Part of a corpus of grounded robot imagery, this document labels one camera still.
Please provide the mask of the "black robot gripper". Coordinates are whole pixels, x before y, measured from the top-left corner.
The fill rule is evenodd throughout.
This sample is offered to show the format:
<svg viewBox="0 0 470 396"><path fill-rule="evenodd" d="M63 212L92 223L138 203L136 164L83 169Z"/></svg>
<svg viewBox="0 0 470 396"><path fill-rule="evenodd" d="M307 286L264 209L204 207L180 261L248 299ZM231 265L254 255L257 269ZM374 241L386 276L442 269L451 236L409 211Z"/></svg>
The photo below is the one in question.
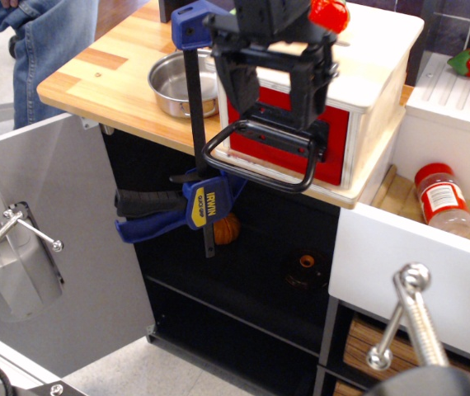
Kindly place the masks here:
<svg viewBox="0 0 470 396"><path fill-rule="evenodd" d="M324 112L336 75L336 35L310 18L313 8L311 1L236 1L233 12L204 19L218 77L240 115L259 99L258 67L289 74L296 129L307 129Z"/></svg>

